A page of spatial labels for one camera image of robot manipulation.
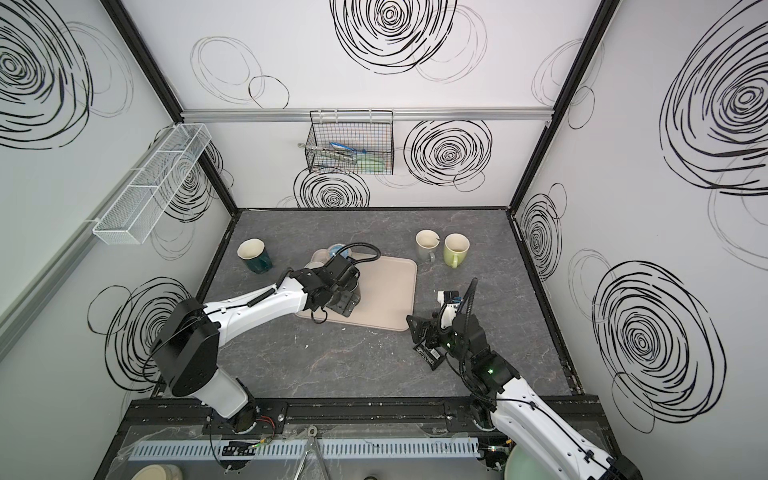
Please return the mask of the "light green mug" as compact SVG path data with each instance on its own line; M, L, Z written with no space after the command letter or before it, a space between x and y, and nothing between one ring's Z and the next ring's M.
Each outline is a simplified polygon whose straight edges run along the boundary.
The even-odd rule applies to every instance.
M450 268L458 268L465 260L470 246L470 241L465 235L460 233L449 234L444 242L444 263Z

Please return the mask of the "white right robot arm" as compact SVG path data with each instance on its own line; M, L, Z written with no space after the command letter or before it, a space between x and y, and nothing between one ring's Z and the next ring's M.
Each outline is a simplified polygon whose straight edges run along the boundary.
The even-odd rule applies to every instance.
M414 349L428 362L456 360L454 372L473 398L475 422L493 428L556 479L640 479L626 456L612 456L589 441L553 410L519 371L487 340L474 312L478 279L431 316L408 315Z

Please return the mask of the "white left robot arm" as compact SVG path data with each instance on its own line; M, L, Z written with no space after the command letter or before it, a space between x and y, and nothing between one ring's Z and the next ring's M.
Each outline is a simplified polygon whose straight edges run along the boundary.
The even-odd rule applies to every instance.
M327 312L356 295L358 266L381 257L367 242L342 246L318 267L291 268L264 288L203 304L179 302L150 347L149 360L175 397L193 397L209 406L236 434L250 432L267 418L248 389L218 364L219 350L234 338L279 317L302 311Z

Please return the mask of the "grey mug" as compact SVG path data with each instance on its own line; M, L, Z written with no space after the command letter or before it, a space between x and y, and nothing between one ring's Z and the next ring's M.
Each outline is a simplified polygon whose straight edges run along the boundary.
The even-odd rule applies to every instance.
M440 246L440 236L429 229L420 230L415 236L417 256L421 262L434 263Z

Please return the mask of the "dark green mug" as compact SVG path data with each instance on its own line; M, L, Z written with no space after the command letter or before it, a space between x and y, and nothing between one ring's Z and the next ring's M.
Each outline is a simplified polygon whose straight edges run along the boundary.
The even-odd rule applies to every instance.
M273 268L265 243L260 239L248 239L237 248L238 258L255 274L264 274Z

